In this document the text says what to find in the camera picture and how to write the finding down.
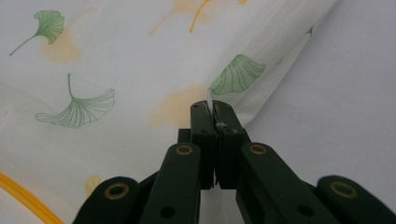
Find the orange line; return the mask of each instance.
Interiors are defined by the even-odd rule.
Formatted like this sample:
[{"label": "orange line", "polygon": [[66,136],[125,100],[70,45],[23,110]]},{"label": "orange line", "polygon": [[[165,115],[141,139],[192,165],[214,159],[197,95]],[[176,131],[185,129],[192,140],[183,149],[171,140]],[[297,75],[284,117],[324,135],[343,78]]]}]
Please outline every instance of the orange line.
[{"label": "orange line", "polygon": [[37,217],[43,220],[44,223],[62,223],[35,195],[1,172],[0,187],[24,204]]},{"label": "orange line", "polygon": [[198,11],[195,13],[194,20],[192,21],[192,24],[191,24],[191,27],[190,27],[190,30],[189,30],[190,33],[192,33],[192,31],[193,31],[193,29],[194,29],[195,22],[197,21],[198,16],[199,16],[199,14],[201,13],[202,8],[204,8],[204,6],[205,6],[207,3],[209,3],[209,1],[210,1],[210,0],[204,0],[204,2],[203,2],[203,3],[201,4],[201,6],[198,8]]}]

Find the yellow stain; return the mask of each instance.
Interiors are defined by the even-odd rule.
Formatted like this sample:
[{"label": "yellow stain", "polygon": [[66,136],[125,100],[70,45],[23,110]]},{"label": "yellow stain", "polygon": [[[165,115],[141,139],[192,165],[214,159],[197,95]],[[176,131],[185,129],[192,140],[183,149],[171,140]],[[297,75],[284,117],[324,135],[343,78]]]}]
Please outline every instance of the yellow stain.
[{"label": "yellow stain", "polygon": [[53,44],[49,45],[48,41],[43,42],[41,49],[50,61],[53,63],[71,63],[81,55],[82,50],[77,47],[73,40],[71,28],[78,19],[92,9],[93,8],[90,7],[79,14],[67,27],[64,28]]},{"label": "yellow stain", "polygon": [[87,198],[93,193],[93,191],[102,183],[102,179],[99,175],[92,175],[85,182],[85,193],[87,193]]},{"label": "yellow stain", "polygon": [[149,126],[171,123],[178,128],[190,127],[190,106],[206,98],[207,88],[191,87],[170,94],[149,117]]}]

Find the fabric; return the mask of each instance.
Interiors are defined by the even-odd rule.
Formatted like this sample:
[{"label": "fabric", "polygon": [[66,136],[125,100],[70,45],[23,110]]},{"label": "fabric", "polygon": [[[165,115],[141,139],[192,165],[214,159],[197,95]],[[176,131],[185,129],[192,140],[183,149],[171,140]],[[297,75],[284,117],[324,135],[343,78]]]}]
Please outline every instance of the fabric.
[{"label": "fabric", "polygon": [[156,172],[191,104],[250,122],[335,1],[2,1],[0,171],[72,222],[102,180]]}]

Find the green ginkgo leaf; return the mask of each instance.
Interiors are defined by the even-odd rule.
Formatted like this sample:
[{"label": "green ginkgo leaf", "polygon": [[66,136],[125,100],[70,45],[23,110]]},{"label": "green ginkgo leaf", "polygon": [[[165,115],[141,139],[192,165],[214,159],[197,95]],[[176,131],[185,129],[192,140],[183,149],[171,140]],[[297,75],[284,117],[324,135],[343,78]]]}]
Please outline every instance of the green ginkgo leaf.
[{"label": "green ginkgo leaf", "polygon": [[35,32],[35,34],[25,42],[21,43],[16,49],[14,49],[14,51],[9,54],[9,56],[12,56],[12,54],[17,51],[17,49],[38,35],[46,37],[49,41],[49,44],[53,44],[56,38],[58,38],[58,36],[64,30],[64,17],[61,16],[59,11],[42,10],[35,14],[35,19],[38,19],[37,32]]},{"label": "green ginkgo leaf", "polygon": [[67,75],[69,94],[72,98],[70,105],[58,115],[38,113],[35,118],[67,128],[79,128],[82,125],[99,120],[113,108],[115,92],[112,89],[106,93],[89,99],[78,99],[73,96],[70,88],[70,74]]},{"label": "green ginkgo leaf", "polygon": [[242,92],[262,75],[265,64],[254,62],[248,56],[238,54],[210,85],[216,95],[229,92]]}]

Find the white fabric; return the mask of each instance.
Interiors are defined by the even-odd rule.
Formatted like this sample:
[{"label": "white fabric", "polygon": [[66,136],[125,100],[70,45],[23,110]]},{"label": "white fabric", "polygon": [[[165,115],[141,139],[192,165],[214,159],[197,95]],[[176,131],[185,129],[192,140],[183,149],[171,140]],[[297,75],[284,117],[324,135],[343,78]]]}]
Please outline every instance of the white fabric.
[{"label": "white fabric", "polygon": [[[190,33],[203,2],[1,2],[0,171],[71,222],[100,180],[141,181],[160,168],[177,129],[189,126],[190,105],[236,55],[265,65],[262,74],[212,97],[243,124],[254,118],[335,0],[210,1]],[[9,56],[35,34],[42,10],[64,17],[61,35],[52,44],[33,37]],[[93,116],[50,117],[71,103],[95,104]],[[201,220],[240,222],[207,209],[233,200],[213,192]]]}]

